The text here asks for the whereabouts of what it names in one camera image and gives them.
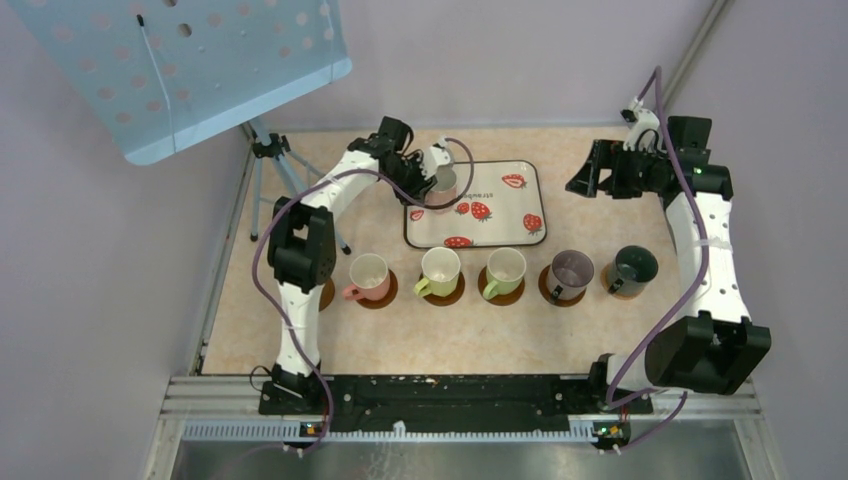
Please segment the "pale pink mug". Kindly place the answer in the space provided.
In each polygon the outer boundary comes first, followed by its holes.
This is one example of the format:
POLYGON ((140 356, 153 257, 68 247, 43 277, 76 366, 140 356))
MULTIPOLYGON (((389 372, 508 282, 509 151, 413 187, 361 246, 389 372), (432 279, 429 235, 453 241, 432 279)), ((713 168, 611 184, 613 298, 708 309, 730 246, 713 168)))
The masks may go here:
POLYGON ((457 175, 451 166, 442 166, 433 179, 435 184, 426 195, 425 205, 430 211, 444 213, 457 197, 457 175))

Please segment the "strawberry enamel tray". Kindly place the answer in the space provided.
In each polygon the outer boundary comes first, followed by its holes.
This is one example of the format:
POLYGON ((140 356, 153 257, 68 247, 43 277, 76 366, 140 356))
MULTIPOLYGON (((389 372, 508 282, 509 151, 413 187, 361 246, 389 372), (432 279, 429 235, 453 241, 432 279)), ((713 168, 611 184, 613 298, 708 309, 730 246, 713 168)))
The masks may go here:
POLYGON ((477 162, 470 189, 451 209, 405 213, 404 240, 418 249, 533 246, 546 237, 538 171, 526 160, 477 162))

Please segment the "purple mug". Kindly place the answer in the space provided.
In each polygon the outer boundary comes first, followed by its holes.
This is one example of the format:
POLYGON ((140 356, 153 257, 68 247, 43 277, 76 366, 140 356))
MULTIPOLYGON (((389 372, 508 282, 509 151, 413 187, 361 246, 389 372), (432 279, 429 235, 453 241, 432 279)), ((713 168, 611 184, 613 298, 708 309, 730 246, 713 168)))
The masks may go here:
POLYGON ((554 297, 573 298, 592 281, 595 273, 592 260, 583 252, 564 250, 551 261, 547 288, 554 297))

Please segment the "woven rattan coaster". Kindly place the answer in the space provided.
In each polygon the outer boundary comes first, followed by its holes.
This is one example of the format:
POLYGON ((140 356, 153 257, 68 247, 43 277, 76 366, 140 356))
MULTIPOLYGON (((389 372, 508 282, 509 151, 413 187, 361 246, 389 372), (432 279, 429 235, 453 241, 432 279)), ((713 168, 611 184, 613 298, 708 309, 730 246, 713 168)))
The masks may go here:
POLYGON ((614 275, 614 264, 608 263, 604 266, 601 271, 600 279, 602 283, 603 290, 612 297, 619 300, 633 300, 641 296, 645 290, 644 284, 635 284, 635 288, 631 289, 627 292, 623 292, 621 288, 615 289, 613 287, 613 283, 617 280, 617 277, 614 275))

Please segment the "dark green mug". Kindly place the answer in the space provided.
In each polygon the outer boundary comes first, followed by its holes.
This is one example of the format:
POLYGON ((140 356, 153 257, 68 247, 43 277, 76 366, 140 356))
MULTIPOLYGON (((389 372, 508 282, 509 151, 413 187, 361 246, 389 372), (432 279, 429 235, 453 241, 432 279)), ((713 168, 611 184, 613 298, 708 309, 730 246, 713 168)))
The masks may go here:
POLYGON ((658 260, 654 254, 638 245, 622 248, 611 263, 614 264, 614 275, 617 277, 613 287, 621 288, 623 292, 634 289, 636 283, 644 284, 646 288, 659 271, 658 260))

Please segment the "brown wooden coaster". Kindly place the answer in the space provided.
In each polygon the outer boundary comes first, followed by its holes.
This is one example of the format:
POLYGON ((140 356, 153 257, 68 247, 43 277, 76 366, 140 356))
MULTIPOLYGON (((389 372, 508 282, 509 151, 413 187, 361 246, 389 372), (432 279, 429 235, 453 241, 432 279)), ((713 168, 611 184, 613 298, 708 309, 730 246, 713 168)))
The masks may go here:
POLYGON ((447 296, 437 296, 430 288, 430 283, 424 286, 417 295, 431 305, 438 307, 446 307, 455 304, 460 300, 465 292, 466 281, 462 272, 459 273, 457 286, 455 290, 447 296))
POLYGON ((573 298, 563 298, 561 295, 554 297, 553 293, 547 288, 547 278, 551 271, 551 266, 547 265, 540 272, 538 277, 537 286, 539 292, 543 299, 547 301, 549 304, 554 305, 559 308, 571 307, 583 300, 586 295, 586 289, 583 288, 576 296, 573 298))
POLYGON ((488 285, 486 273, 487 273, 487 270, 486 270, 485 267, 483 267, 479 271, 478 278, 477 278, 478 292, 486 302, 488 302, 489 304, 495 305, 495 306, 509 306, 509 305, 515 304, 522 297, 522 295, 525 291, 526 279, 523 279, 521 281, 521 283, 517 286, 517 288, 509 294, 495 295, 490 299, 485 298, 483 296, 483 294, 484 294, 485 288, 488 285))
POLYGON ((323 285, 322 292, 319 300, 319 311, 323 312, 327 309, 333 302, 334 296, 336 293, 335 283, 332 278, 328 279, 327 282, 323 285))
POLYGON ((382 309, 389 306, 395 300, 398 291, 397 277, 392 270, 389 270, 384 281, 372 290, 374 294, 381 293, 382 296, 378 299, 359 298, 356 300, 356 303, 371 310, 382 309))

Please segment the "light green mug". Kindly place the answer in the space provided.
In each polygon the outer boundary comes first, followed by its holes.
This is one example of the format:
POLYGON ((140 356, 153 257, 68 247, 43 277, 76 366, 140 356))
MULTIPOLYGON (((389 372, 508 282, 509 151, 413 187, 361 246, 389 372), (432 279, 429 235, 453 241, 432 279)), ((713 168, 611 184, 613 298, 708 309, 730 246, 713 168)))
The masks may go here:
POLYGON ((486 263, 483 298, 512 294, 524 280, 526 269, 526 259, 519 250, 503 247, 492 252, 486 263))

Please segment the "salmon pink mug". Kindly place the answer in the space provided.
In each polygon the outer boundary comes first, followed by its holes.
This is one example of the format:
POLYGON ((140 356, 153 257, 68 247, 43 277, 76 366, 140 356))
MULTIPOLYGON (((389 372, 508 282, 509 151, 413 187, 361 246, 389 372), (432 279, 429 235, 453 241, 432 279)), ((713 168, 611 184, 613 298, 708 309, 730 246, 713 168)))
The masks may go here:
POLYGON ((350 265, 351 284, 342 295, 345 300, 380 301, 389 292, 390 274, 387 262, 379 255, 360 255, 350 265))

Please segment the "yellow green mug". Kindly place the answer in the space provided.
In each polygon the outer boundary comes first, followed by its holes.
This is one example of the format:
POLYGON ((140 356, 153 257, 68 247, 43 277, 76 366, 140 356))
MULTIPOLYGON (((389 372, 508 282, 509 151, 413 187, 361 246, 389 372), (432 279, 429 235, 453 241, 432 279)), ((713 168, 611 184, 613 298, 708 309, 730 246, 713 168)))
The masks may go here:
POLYGON ((446 247, 431 248, 422 257, 421 269, 422 278, 414 286, 416 295, 446 298, 455 292, 461 273, 461 261, 454 250, 446 247))

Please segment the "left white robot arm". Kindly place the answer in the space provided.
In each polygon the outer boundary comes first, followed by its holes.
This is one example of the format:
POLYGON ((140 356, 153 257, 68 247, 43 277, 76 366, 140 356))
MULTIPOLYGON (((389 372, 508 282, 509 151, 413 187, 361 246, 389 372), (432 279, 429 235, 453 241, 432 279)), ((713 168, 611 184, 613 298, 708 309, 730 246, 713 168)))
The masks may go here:
POLYGON ((337 164, 315 185, 293 198, 281 196, 273 207, 267 262, 280 292, 285 329, 280 351, 264 387, 297 413, 319 404, 315 371, 318 314, 324 285, 335 269, 335 218, 379 180, 386 181, 404 205, 422 204, 439 171, 453 158, 441 140, 425 150, 407 150, 413 137, 404 122, 385 117, 377 132, 353 140, 337 164))

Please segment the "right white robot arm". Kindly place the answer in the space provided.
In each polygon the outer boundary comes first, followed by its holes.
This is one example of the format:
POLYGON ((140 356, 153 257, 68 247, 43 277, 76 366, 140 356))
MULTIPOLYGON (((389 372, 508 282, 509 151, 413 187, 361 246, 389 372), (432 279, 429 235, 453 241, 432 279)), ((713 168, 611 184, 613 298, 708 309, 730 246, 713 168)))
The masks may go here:
POLYGON ((732 395, 769 352, 771 333, 756 326, 739 290, 730 241, 730 170, 710 163, 709 118, 672 116, 667 131, 627 140, 597 139, 567 191, 586 198, 659 197, 677 256, 682 295, 629 355, 605 354, 592 366, 589 404, 612 412, 629 392, 662 388, 732 395))

